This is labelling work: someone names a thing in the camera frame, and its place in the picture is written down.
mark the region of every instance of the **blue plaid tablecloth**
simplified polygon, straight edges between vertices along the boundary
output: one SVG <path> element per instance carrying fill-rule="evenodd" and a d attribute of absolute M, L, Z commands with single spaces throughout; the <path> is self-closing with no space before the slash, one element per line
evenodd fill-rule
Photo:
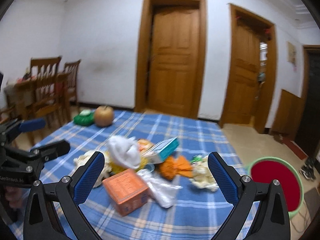
<path fill-rule="evenodd" d="M 57 182 L 63 176 L 71 175 L 73 159 L 88 150 L 104 149 L 111 135 L 146 138 L 153 143 L 178 137 L 180 145 L 174 153 L 175 157 L 183 155 L 191 160 L 195 155 L 205 156 L 217 151 L 239 174 L 246 174 L 235 150 L 215 123 L 163 114 L 115 111 L 114 124 L 110 127 L 81 127 L 71 122 L 38 143 L 36 146 L 65 139 L 71 145 L 67 155 L 45 164 L 41 181 Z M 198 189 L 185 177 L 179 177 L 178 183 L 183 189 L 179 190 L 175 205 L 168 209 L 150 199 L 141 208 L 121 217 L 112 207 L 110 197 L 102 186 L 93 189 L 80 208 L 102 239 L 211 239 L 233 206 L 226 202 L 220 190 Z M 25 202 L 27 197 L 28 192 L 24 194 Z M 71 239 L 76 239 L 60 205 L 55 206 L 66 233 Z M 237 239 L 245 237 L 255 212 L 256 205 L 253 205 Z M 10 227 L 18 239 L 23 239 L 23 214 Z"/>

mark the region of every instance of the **stool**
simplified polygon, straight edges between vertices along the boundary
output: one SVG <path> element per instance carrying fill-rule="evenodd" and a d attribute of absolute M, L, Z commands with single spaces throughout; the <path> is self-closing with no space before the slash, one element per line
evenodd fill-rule
<path fill-rule="evenodd" d="M 249 176 L 255 182 L 271 183 L 279 180 L 287 202 L 289 218 L 300 210 L 304 198 L 303 186 L 297 171 L 286 161 L 263 157 L 248 166 Z"/>

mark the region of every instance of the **doorway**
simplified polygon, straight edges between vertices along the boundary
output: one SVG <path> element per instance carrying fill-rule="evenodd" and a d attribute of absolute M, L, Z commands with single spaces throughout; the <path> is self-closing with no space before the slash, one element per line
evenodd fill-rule
<path fill-rule="evenodd" d="M 206 45 L 206 0 L 144 0 L 135 111 L 196 119 Z"/>
<path fill-rule="evenodd" d="M 276 76 L 274 25 L 241 7 L 230 8 L 231 64 L 219 125 L 248 125 L 263 133 Z"/>
<path fill-rule="evenodd" d="M 320 50 L 307 51 L 307 57 L 307 95 L 294 141 L 309 157 L 315 157 L 320 142 Z"/>

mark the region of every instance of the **cable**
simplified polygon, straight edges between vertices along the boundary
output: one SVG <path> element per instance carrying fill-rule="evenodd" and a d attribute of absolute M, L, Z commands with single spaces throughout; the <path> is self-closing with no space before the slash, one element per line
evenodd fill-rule
<path fill-rule="evenodd" d="M 306 210 L 307 210 L 305 216 L 303 216 L 303 215 L 300 213 L 300 211 L 298 212 L 299 215 L 303 218 L 303 224 L 304 224 L 304 225 L 303 225 L 303 226 L 304 226 L 303 230 L 302 230 L 302 231 L 297 230 L 297 228 L 295 227 L 294 223 L 293 223 L 292 220 L 291 220 L 292 227 L 293 227 L 294 230 L 295 230 L 297 233 L 299 233 L 299 234 L 304 233 L 304 231 L 305 231 L 305 230 L 307 229 L 307 227 L 308 227 L 309 219 L 310 219 L 310 221 L 311 221 L 310 215 L 309 215 L 309 217 L 307 218 L 307 215 L 308 215 L 308 212 L 309 212 L 308 207 L 307 207 L 307 204 L 305 203 L 305 201 L 303 201 L 303 204 L 305 205 Z"/>

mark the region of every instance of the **shoe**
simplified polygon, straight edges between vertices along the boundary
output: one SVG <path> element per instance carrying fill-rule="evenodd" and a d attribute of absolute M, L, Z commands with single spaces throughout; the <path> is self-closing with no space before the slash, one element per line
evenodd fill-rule
<path fill-rule="evenodd" d="M 304 176 L 306 180 L 314 181 L 316 179 L 313 168 L 310 168 L 309 166 L 303 165 L 299 170 L 299 173 Z"/>
<path fill-rule="evenodd" d="M 304 165 L 306 165 L 310 169 L 313 169 L 313 167 L 315 166 L 315 161 L 314 161 L 314 159 L 308 158 L 308 159 L 306 159 Z"/>

